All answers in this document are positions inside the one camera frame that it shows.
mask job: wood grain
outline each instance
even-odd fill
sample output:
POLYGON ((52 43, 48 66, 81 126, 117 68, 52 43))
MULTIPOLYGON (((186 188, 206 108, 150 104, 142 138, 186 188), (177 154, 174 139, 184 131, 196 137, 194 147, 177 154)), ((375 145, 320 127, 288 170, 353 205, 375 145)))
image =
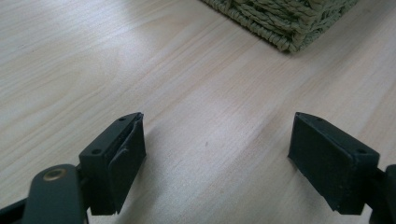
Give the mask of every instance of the wood grain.
POLYGON ((368 223, 331 211, 287 159, 293 114, 396 162, 396 2, 361 0, 295 55, 197 0, 0 2, 0 207, 114 119, 148 157, 91 223, 368 223))

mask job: black bracket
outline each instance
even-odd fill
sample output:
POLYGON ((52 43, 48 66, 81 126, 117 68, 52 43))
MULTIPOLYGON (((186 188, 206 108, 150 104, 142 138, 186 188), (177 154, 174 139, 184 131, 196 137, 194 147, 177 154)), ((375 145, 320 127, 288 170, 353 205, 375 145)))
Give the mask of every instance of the black bracket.
POLYGON ((79 155, 80 164, 50 167, 32 181, 27 199, 0 210, 0 223, 88 223, 120 212, 146 157, 143 114, 114 121, 79 155))
POLYGON ((296 113, 289 158, 332 210, 360 215, 367 203, 370 223, 396 223, 396 165, 379 170, 376 151, 328 121, 296 113))

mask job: light wood surface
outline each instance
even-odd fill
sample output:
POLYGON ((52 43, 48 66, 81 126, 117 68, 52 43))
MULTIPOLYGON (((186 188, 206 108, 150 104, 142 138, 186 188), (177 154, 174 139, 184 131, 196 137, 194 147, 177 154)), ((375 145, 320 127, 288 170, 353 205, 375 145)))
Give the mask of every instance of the light wood surface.
POLYGON ((140 111, 148 157, 121 213, 91 223, 368 223, 287 154, 301 111, 396 163, 395 21, 396 1, 361 0, 288 55, 198 0, 2 1, 0 207, 140 111))

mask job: woven basket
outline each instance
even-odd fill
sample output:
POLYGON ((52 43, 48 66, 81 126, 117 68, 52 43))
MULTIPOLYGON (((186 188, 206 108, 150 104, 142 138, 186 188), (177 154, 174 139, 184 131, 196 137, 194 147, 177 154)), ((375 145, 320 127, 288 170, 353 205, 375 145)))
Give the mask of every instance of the woven basket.
POLYGON ((358 0, 202 0, 280 50, 304 49, 358 0))

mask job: metal screw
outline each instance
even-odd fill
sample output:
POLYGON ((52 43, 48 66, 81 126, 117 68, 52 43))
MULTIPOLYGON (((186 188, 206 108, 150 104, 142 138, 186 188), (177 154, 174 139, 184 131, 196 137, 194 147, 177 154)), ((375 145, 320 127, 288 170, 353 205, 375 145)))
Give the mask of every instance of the metal screw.
POLYGON ((58 169, 53 169, 53 170, 46 172, 44 174, 43 179, 45 181, 53 181, 53 180, 62 178, 64 175, 66 175, 66 170, 63 168, 58 168, 58 169))

